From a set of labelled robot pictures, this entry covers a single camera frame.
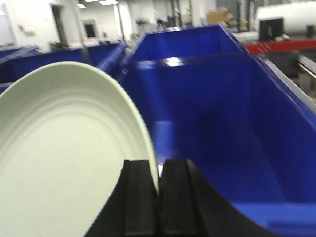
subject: blue bin wall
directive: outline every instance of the blue bin wall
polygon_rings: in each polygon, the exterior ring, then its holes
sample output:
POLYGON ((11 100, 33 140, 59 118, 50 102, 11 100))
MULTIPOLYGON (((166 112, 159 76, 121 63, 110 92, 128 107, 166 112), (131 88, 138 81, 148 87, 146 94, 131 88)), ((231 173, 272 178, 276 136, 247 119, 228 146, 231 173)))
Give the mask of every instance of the blue bin wall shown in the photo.
POLYGON ((246 50, 225 27, 213 25, 147 34, 130 62, 232 53, 246 50))
POLYGON ((232 202, 316 202, 316 115, 251 57, 197 61, 139 64, 121 82, 158 162, 192 159, 232 202))
POLYGON ((109 44, 89 47, 88 51, 90 54, 91 63, 93 66, 97 66, 113 49, 119 44, 109 44))
MULTIPOLYGON (((103 59, 105 59, 115 48, 121 47, 121 44, 110 44, 88 48, 91 62, 97 66, 103 59)), ((0 75, 0 83, 13 82, 24 76, 25 74, 50 63, 62 61, 84 62, 81 49, 76 50, 62 50, 52 53, 37 54, 28 53, 20 57, 13 58, 3 65, 0 65, 0 70, 3 71, 0 75)), ((117 73, 119 62, 112 63, 109 70, 117 73)))
POLYGON ((9 50, 2 50, 0 51, 0 58, 3 58, 5 56, 8 56, 9 54, 12 54, 18 50, 20 50, 21 48, 15 48, 15 49, 9 49, 9 50))
POLYGON ((50 63, 62 61, 83 62, 83 57, 80 49, 62 50, 52 53, 33 55, 29 57, 15 58, 10 61, 14 71, 14 78, 6 82, 16 81, 25 74, 50 63))

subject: metal pole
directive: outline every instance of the metal pole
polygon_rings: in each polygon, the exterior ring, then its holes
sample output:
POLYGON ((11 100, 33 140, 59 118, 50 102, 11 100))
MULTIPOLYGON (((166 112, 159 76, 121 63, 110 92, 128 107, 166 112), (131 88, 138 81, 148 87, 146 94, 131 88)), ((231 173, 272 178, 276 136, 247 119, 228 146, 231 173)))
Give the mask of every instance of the metal pole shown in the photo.
POLYGON ((81 46, 82 46, 83 60, 87 64, 92 64, 88 48, 84 44, 83 32, 82 32, 82 28, 80 26, 81 21, 80 21, 80 18, 79 18, 79 13, 78 13, 78 7, 76 5, 76 0, 69 0, 69 1, 71 2, 71 6, 72 6, 72 9, 73 9, 73 12, 74 12, 74 16, 75 16, 75 22, 76 22, 76 26, 77 26, 77 31, 79 33, 79 39, 80 39, 81 46))

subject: ceiling light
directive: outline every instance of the ceiling light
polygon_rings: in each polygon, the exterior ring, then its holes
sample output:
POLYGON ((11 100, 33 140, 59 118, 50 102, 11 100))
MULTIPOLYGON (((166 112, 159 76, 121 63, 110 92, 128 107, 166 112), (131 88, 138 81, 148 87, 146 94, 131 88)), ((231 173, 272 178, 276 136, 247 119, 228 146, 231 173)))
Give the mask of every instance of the ceiling light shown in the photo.
POLYGON ((79 7, 80 9, 84 9, 85 6, 83 4, 77 4, 77 7, 79 7))
POLYGON ((117 4, 118 2, 116 0, 106 0, 106 1, 101 1, 100 3, 103 6, 108 6, 108 5, 117 4))

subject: white wall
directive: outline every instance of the white wall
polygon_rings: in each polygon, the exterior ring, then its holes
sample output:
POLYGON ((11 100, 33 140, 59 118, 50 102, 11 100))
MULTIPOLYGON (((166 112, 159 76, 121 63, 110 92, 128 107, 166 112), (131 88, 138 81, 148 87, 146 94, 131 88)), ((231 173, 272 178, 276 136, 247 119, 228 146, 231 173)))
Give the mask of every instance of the white wall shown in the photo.
POLYGON ((50 3, 54 0, 5 0, 17 44, 36 44, 49 50, 49 42, 59 41, 50 3), (26 36, 18 25, 32 29, 34 36, 26 36))
POLYGON ((120 30, 116 25, 114 6, 102 6, 98 2, 86 4, 85 9, 80 10, 81 20, 93 19, 96 21, 97 30, 100 37, 103 32, 107 33, 109 38, 117 39, 121 36, 120 30))
POLYGON ((153 0, 154 10, 157 12, 155 13, 155 19, 160 18, 163 21, 167 21, 167 12, 166 12, 166 1, 165 0, 153 0))

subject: black monitor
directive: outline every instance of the black monitor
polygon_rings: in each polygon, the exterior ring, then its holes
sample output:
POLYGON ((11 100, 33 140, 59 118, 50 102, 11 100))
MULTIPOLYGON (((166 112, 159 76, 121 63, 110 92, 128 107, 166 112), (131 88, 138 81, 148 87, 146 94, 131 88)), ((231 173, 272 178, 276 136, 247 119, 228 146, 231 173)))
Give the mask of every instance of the black monitor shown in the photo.
POLYGON ((259 41, 275 41, 283 35, 284 18, 274 18, 259 21, 259 41))

